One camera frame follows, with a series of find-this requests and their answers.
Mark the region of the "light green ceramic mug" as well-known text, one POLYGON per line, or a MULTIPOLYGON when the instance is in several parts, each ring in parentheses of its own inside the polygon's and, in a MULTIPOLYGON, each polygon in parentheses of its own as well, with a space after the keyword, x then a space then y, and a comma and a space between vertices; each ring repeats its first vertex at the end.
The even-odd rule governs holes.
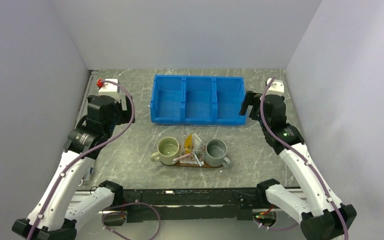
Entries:
POLYGON ((161 162, 164 165, 171 166, 175 164, 175 159, 180 157, 181 146, 173 137, 162 138, 156 148, 156 152, 151 154, 152 162, 161 162))

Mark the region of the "grey ceramic mug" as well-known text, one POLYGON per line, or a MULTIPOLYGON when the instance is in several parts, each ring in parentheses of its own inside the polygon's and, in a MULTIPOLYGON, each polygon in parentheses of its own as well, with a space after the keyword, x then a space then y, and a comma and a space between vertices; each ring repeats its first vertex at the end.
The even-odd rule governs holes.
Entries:
POLYGON ((204 150, 204 162, 211 167, 226 167, 229 168, 232 164, 227 157, 228 149, 224 141, 220 139, 210 140, 204 150))

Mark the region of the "white toothpaste tube green cap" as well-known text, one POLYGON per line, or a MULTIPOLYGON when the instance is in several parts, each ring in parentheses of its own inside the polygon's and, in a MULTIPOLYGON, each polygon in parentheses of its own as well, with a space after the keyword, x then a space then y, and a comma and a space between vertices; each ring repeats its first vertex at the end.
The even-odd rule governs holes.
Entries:
POLYGON ((196 133, 192 134, 192 143, 193 143, 193 150, 195 152, 199 152, 201 150, 202 145, 203 145, 203 141, 201 140, 201 138, 196 133))

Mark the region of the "yellow orange tube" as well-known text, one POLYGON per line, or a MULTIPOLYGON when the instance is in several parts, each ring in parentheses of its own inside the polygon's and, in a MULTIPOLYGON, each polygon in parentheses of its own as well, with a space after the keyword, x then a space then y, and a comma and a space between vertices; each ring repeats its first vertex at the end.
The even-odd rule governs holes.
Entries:
POLYGON ((194 148, 194 142, 193 142, 193 135, 190 134, 185 140, 184 140, 184 153, 185 154, 191 154, 194 148))

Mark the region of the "clear glass toothbrush holder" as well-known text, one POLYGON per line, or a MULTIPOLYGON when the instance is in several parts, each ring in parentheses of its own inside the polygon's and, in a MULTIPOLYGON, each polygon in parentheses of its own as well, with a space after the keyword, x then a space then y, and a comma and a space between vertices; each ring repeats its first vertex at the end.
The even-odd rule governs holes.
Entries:
MULTIPOLYGON (((201 162, 205 162, 205 161, 204 161, 204 151, 205 151, 205 147, 202 146, 201 149, 200 149, 200 151, 197 151, 197 152, 196 152, 196 153, 197 153, 197 156, 198 156, 198 158, 200 159, 201 162)), ((192 156, 190 156, 190 157, 187 157, 187 158, 184 158, 184 159, 179 160, 179 162, 187 162, 187 161, 197 162, 197 161, 195 160, 193 154, 192 154, 192 156)))

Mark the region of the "brown oval wooden tray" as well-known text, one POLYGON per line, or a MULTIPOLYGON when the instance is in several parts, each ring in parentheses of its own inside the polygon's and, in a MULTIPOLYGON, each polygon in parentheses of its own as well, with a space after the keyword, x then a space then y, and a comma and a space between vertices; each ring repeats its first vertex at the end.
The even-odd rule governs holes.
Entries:
POLYGON ((202 161, 201 164, 198 164, 197 162, 192 161, 186 161, 186 162, 176 162, 172 165, 169 165, 170 167, 190 167, 190 168, 208 168, 208 169, 218 169, 222 168, 223 165, 219 166, 211 166, 207 164, 206 162, 202 161))

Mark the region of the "grey toothbrush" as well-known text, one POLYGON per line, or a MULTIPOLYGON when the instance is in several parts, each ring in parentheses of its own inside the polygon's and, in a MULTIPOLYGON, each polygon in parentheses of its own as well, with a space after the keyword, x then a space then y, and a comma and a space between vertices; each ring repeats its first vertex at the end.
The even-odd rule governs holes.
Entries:
POLYGON ((194 156, 194 158, 195 158, 197 164, 198 164, 200 167, 202 167, 202 166, 203 166, 203 163, 200 161, 200 159, 199 159, 199 157, 198 157, 198 155, 197 155, 197 152, 196 152, 196 151, 193 151, 192 154, 193 154, 193 156, 194 156))

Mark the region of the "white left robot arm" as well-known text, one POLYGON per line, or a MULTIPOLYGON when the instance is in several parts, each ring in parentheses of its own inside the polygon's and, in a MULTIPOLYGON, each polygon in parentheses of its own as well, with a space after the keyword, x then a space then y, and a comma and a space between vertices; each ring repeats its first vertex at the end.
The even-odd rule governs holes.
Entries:
POLYGON ((123 187, 106 180, 97 193, 74 207, 70 202, 103 147, 124 134, 135 121, 135 106, 126 94, 126 109, 114 93, 90 95, 87 112, 68 134, 61 159, 43 196, 26 217, 17 219, 12 232, 26 240, 74 240, 78 231, 100 210, 119 209, 123 187))

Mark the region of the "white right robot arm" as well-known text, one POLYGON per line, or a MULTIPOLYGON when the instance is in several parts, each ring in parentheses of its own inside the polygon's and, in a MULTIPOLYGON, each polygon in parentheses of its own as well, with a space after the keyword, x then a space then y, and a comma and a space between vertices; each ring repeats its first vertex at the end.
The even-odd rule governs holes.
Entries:
POLYGON ((249 117, 259 122, 266 142, 289 167, 305 200, 272 178, 257 184, 256 203, 262 208, 274 205, 283 210, 296 221, 307 240, 347 240, 356 209, 345 205, 322 177, 301 133, 287 122, 284 100, 281 95, 247 91, 239 115, 244 116, 252 107, 249 117))

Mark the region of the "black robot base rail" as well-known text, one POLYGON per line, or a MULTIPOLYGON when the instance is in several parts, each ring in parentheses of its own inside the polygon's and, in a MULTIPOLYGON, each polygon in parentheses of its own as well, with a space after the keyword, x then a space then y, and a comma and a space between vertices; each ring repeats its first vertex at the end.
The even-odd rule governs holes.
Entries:
POLYGON ((252 221, 275 206, 257 199, 255 187, 124 189, 106 211, 126 215, 128 223, 153 220, 236 219, 252 221))

